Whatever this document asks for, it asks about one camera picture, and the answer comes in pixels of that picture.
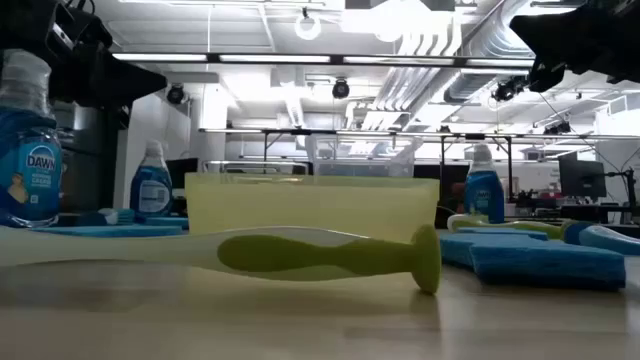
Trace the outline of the yellow translucent plastic bin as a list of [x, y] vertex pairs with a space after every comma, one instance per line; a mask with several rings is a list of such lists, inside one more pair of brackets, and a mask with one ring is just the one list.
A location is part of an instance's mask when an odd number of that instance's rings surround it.
[[407, 242], [432, 225], [440, 182], [429, 178], [188, 173], [190, 231], [300, 226]]

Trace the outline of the blue wavy sponge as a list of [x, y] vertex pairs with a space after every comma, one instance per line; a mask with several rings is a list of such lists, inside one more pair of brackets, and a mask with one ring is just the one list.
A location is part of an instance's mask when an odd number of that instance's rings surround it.
[[474, 234], [493, 234], [493, 235], [522, 235], [530, 238], [548, 241], [549, 237], [546, 233], [534, 230], [522, 230], [514, 228], [495, 228], [495, 227], [461, 227], [456, 233], [474, 233]]
[[624, 256], [526, 235], [444, 234], [442, 261], [487, 284], [617, 291], [626, 286]]
[[34, 231], [58, 235], [101, 238], [176, 236], [184, 233], [180, 226], [148, 225], [49, 227], [34, 228]]
[[186, 217], [148, 217], [144, 224], [149, 226], [172, 226], [183, 230], [189, 229], [189, 220]]

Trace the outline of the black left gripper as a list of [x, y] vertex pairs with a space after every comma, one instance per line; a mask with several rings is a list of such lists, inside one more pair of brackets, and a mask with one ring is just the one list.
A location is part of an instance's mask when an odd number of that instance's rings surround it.
[[51, 67], [56, 97], [121, 107], [166, 88], [164, 75], [116, 59], [102, 45], [64, 45], [52, 30], [58, 1], [22, 0], [22, 48]]

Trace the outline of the clear plastic storage bin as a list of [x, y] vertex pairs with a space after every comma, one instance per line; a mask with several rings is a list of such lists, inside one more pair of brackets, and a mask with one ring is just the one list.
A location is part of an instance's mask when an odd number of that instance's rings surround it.
[[304, 140], [313, 173], [321, 176], [413, 177], [421, 138], [343, 139], [319, 135], [299, 136]]

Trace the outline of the black aluminium table frame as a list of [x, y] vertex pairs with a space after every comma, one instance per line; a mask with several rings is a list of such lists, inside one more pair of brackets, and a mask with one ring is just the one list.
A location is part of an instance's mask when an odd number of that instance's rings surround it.
[[[447, 219], [452, 215], [456, 214], [454, 214], [450, 209], [438, 206], [436, 210], [436, 228], [447, 229]], [[75, 223], [79, 216], [80, 215], [63, 216], [56, 224], [56, 227], [77, 227]], [[135, 222], [132, 225], [146, 225], [144, 224], [145, 219], [135, 217]]]

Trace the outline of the black computer monitor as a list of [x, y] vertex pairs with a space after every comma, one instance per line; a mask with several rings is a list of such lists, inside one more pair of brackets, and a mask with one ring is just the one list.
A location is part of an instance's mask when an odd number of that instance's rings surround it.
[[576, 156], [558, 158], [560, 186], [564, 196], [604, 198], [607, 196], [604, 165], [578, 160]]

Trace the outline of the black overhead light bar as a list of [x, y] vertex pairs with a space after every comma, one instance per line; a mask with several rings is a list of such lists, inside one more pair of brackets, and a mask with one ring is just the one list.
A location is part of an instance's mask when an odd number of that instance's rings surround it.
[[121, 61], [149, 64], [229, 65], [327, 65], [418, 67], [455, 69], [497, 69], [520, 71], [534, 65], [530, 58], [486, 58], [464, 56], [399, 56], [289, 53], [114, 53]]

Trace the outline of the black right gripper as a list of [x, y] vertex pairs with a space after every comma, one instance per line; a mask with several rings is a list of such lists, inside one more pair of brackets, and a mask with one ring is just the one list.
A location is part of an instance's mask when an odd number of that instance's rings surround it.
[[[608, 83], [640, 83], [640, 0], [587, 0], [566, 13], [515, 16], [509, 27], [543, 60], [596, 59], [594, 69]], [[544, 93], [564, 78], [565, 63], [541, 59], [528, 75], [531, 92]]]

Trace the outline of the lime green dish brush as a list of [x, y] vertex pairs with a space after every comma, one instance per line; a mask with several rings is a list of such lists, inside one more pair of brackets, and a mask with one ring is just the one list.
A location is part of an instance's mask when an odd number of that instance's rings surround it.
[[490, 223], [488, 217], [485, 215], [467, 214], [456, 214], [447, 219], [447, 229], [450, 232], [458, 232], [463, 227], [519, 229], [543, 232], [549, 238], [553, 239], [563, 239], [565, 231], [572, 224], [572, 221], [565, 221], [559, 226], [535, 221]]
[[0, 267], [67, 261], [162, 263], [298, 282], [408, 273], [428, 294], [437, 292], [441, 276], [439, 238], [430, 225], [407, 243], [291, 226], [146, 238], [0, 228]]

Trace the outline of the black background workstation frame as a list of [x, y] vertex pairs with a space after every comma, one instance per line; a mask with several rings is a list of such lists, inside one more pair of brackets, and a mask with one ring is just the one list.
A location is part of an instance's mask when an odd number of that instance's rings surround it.
[[414, 141], [419, 139], [422, 143], [440, 144], [440, 163], [446, 163], [446, 144], [458, 142], [493, 142], [498, 147], [502, 147], [507, 154], [508, 179], [512, 181], [514, 143], [522, 144], [569, 144], [577, 143], [580, 146], [591, 148], [595, 152], [595, 144], [606, 141], [640, 141], [640, 136], [631, 135], [593, 135], [593, 134], [489, 134], [489, 133], [443, 133], [443, 132], [397, 132], [397, 131], [350, 131], [350, 130], [328, 130], [328, 129], [206, 129], [200, 128], [199, 133], [223, 134], [223, 135], [261, 135], [263, 137], [263, 160], [268, 158], [268, 148], [272, 142], [269, 140], [274, 135], [276, 142], [282, 136], [304, 136], [313, 138], [315, 141], [332, 140], [335, 143], [357, 142], [357, 141], [390, 141], [392, 147], [396, 147], [397, 141]]

